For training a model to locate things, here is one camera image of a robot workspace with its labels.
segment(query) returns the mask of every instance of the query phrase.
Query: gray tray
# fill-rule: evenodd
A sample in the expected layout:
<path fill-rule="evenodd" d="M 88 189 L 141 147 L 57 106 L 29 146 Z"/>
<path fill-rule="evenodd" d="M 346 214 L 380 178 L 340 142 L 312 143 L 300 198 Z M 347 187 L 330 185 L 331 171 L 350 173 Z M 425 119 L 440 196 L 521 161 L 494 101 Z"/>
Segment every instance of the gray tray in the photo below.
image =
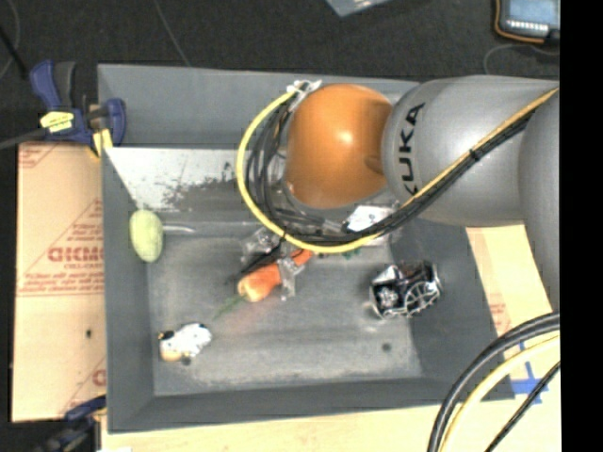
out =
<path fill-rule="evenodd" d="M 121 67 L 118 73 L 113 73 L 115 67 Z M 167 148 L 157 142 L 166 134 L 153 128 L 148 135 L 154 145 L 141 146 L 150 118 L 138 119 L 142 114 L 136 103 L 144 101 L 144 90 L 135 89 L 133 82 L 142 73 L 142 82 L 159 75 L 166 82 L 167 75 L 168 86 L 190 89 L 194 81 L 205 93 L 213 90 L 220 101 L 221 92 L 222 100 L 232 97 L 229 85 L 236 86 L 236 73 L 189 71 L 191 77 L 186 77 L 182 70 L 165 68 L 108 70 L 100 72 L 102 89 L 122 90 L 130 117 L 128 137 L 138 143 L 104 155 L 110 431 L 433 403 L 495 337 L 464 229 L 422 219 L 380 247 L 363 248 L 351 257 L 315 258 L 299 276 L 294 298 L 283 301 L 274 293 L 214 320 L 235 292 L 239 240 L 258 226 L 233 181 L 238 124 L 230 131 L 226 122 L 209 126 L 209 121 L 217 122 L 212 107 L 200 115 L 207 135 L 221 132 L 215 139 L 220 145 L 213 149 Z M 170 80 L 174 74 L 180 82 Z M 278 88 L 291 77 L 256 76 L 256 84 L 271 94 L 254 94 L 262 104 L 278 93 L 269 90 L 270 81 Z M 249 78 L 249 73 L 240 76 L 244 82 Z M 153 103 L 152 97 L 148 100 L 147 106 Z M 158 119 L 166 119 L 156 104 Z M 198 135 L 194 130 L 178 134 L 189 141 Z M 153 264 L 139 260 L 128 236 L 129 217 L 141 207 L 188 230 L 167 233 L 163 253 Z M 392 262 L 417 258 L 438 265 L 443 297 L 422 316 L 380 320 L 368 303 L 370 279 Z M 211 345 L 191 365 L 161 362 L 157 334 L 190 321 L 201 321 L 213 332 Z M 509 396 L 510 387 L 502 386 L 492 396 L 497 394 Z"/>

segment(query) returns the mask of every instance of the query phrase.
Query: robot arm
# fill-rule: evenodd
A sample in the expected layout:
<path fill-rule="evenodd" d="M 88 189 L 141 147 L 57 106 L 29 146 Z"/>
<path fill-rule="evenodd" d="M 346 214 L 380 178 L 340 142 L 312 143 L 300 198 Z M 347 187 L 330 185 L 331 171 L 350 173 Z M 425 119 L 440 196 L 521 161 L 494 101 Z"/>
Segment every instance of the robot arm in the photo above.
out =
<path fill-rule="evenodd" d="M 383 171 L 405 202 L 501 122 L 558 82 L 498 76 L 431 81 L 397 102 L 383 131 Z M 551 305 L 560 308 L 559 92 L 524 132 L 497 146 L 421 214 L 460 226 L 525 223 Z"/>

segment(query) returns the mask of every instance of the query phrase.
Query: cardboard sheet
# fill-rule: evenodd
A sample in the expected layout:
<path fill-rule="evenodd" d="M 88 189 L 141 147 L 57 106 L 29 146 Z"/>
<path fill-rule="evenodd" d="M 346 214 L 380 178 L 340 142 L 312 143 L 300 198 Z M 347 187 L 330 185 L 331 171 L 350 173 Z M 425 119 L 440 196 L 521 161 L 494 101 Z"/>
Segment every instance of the cardboard sheet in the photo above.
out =
<path fill-rule="evenodd" d="M 19 148 L 13 421 L 59 418 L 105 392 L 99 171 L 81 145 Z"/>

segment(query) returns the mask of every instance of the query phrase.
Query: orange carrot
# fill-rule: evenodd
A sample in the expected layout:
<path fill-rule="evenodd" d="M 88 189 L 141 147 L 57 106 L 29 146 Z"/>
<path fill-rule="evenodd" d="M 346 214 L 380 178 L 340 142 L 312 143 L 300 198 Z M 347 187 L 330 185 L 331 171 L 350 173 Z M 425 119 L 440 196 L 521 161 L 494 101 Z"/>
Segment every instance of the orange carrot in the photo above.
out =
<path fill-rule="evenodd" d="M 312 256 L 313 253 L 309 250 L 296 250 L 291 254 L 291 258 L 297 266 L 303 265 Z M 247 301 L 255 302 L 267 297 L 281 282 L 281 272 L 278 265 L 271 263 L 241 278 L 236 290 Z"/>

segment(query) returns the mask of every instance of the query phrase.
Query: small black and white object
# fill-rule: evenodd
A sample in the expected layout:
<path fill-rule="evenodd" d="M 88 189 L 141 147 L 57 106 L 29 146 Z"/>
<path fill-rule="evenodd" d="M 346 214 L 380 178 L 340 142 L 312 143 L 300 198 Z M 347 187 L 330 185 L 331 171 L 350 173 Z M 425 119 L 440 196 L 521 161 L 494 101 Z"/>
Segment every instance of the small black and white object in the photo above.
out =
<path fill-rule="evenodd" d="M 388 266 L 371 282 L 369 298 L 381 318 L 411 317 L 432 306 L 441 293 L 435 265 L 416 261 Z"/>
<path fill-rule="evenodd" d="M 188 323 L 176 331 L 162 331 L 157 338 L 161 360 L 190 364 L 190 360 L 210 344 L 212 334 L 201 323 Z"/>

